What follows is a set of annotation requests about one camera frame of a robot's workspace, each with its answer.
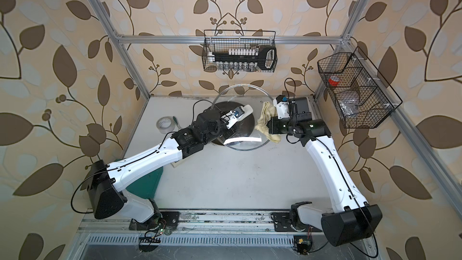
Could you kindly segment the yellow cloth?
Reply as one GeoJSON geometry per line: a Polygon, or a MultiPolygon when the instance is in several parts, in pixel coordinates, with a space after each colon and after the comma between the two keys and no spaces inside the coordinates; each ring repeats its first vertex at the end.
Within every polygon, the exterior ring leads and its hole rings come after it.
{"type": "Polygon", "coordinates": [[[263,103],[262,111],[261,111],[261,116],[257,120],[257,124],[255,126],[255,129],[259,132],[261,132],[266,138],[273,142],[273,143],[280,143],[281,141],[281,136],[276,134],[270,134],[269,127],[267,124],[273,117],[277,117],[277,110],[276,107],[269,101],[266,101],[263,103]]]}

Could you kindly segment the glass pot lid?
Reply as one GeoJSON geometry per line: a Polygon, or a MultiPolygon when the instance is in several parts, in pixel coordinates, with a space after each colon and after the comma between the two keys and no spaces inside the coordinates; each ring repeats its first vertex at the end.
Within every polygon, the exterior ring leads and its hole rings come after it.
{"type": "Polygon", "coordinates": [[[226,111],[235,104],[250,105],[253,108],[253,115],[241,122],[239,133],[228,140],[218,138],[213,143],[243,152],[256,150],[268,144],[270,141],[266,136],[255,129],[263,103],[266,101],[273,102],[273,97],[262,88],[261,83],[256,81],[221,89],[212,104],[221,103],[221,108],[226,111]]]}

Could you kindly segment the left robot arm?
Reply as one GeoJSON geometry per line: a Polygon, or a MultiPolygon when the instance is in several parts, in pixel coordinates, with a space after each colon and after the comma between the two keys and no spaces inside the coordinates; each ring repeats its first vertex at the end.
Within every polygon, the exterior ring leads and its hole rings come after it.
{"type": "Polygon", "coordinates": [[[83,181],[95,219],[107,219],[116,214],[129,217],[138,223],[149,221],[156,213],[149,199],[127,191],[138,179],[203,150],[209,142],[229,132],[245,118],[241,108],[228,113],[207,109],[186,128],[169,133],[161,144],[121,161],[94,163],[83,181]]]}

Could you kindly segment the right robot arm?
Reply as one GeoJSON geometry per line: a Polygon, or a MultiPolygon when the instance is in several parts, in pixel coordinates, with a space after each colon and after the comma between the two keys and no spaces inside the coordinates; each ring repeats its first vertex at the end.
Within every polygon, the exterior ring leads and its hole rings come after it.
{"type": "Polygon", "coordinates": [[[343,165],[326,123],[313,119],[308,100],[280,95],[273,101],[277,114],[267,123],[271,135],[293,136],[313,159],[324,181],[331,208],[316,208],[310,201],[292,205],[289,218],[298,229],[322,230],[332,246],[353,243],[374,236],[383,215],[370,205],[343,165]]]}

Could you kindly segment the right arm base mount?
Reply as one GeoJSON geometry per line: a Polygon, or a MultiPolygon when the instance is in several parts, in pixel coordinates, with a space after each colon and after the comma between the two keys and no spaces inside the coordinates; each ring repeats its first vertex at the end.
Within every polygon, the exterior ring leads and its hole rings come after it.
{"type": "Polygon", "coordinates": [[[312,226],[303,223],[298,215],[298,208],[303,205],[312,207],[311,201],[297,202],[291,205],[288,212],[272,212],[270,217],[274,223],[274,230],[276,232],[321,232],[320,225],[312,226]]]}

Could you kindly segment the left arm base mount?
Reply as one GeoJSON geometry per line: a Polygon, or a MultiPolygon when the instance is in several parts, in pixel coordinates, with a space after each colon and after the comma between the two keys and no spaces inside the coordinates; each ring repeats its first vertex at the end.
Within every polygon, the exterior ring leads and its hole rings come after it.
{"type": "Polygon", "coordinates": [[[153,215],[146,222],[140,223],[132,219],[129,224],[130,231],[147,231],[153,229],[167,229],[174,231],[179,225],[180,212],[167,211],[153,215]]]}

